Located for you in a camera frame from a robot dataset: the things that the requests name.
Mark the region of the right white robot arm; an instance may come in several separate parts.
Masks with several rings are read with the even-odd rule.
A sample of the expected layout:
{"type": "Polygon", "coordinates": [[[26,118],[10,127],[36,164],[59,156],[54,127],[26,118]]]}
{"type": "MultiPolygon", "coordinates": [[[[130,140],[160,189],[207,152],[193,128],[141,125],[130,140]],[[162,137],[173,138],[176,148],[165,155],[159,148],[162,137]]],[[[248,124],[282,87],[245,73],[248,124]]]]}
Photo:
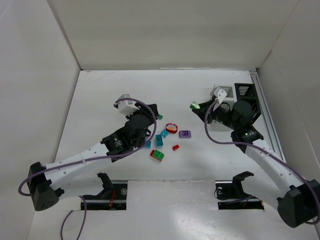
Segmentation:
{"type": "Polygon", "coordinates": [[[232,109],[218,99],[204,103],[192,102],[190,108],[205,124],[214,121],[232,130],[230,145],[237,146],[256,162],[274,182],[275,187],[263,185],[251,172],[234,176],[236,191],[252,195],[277,210],[280,218],[291,228],[302,224],[316,225],[320,222],[320,184],[307,180],[288,166],[270,148],[264,137],[254,128],[254,112],[250,103],[239,100],[232,109]]]}

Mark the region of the dark green lego brick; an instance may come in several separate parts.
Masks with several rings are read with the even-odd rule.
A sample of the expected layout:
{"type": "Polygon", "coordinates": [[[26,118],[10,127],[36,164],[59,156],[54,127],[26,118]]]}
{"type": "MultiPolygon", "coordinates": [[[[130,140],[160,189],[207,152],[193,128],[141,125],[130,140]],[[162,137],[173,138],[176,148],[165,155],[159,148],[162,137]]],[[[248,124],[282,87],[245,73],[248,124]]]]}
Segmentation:
{"type": "Polygon", "coordinates": [[[197,102],[195,102],[195,101],[193,101],[191,104],[190,104],[190,106],[189,106],[192,110],[199,110],[201,107],[200,107],[200,105],[197,103],[197,102]]]}

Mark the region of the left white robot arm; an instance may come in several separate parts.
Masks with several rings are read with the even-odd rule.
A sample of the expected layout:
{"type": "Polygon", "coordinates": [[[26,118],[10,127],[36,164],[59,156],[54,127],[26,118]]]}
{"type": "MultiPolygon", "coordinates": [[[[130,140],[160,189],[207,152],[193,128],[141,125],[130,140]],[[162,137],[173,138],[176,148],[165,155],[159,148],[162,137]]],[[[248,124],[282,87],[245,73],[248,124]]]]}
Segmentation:
{"type": "Polygon", "coordinates": [[[29,167],[26,184],[35,211],[53,207],[59,200],[77,196],[80,187],[72,184],[76,177],[102,167],[110,166],[146,145],[150,131],[159,118],[157,104],[132,104],[133,110],[125,115],[124,126],[104,137],[100,142],[73,157],[43,165],[36,162],[29,167]]]}

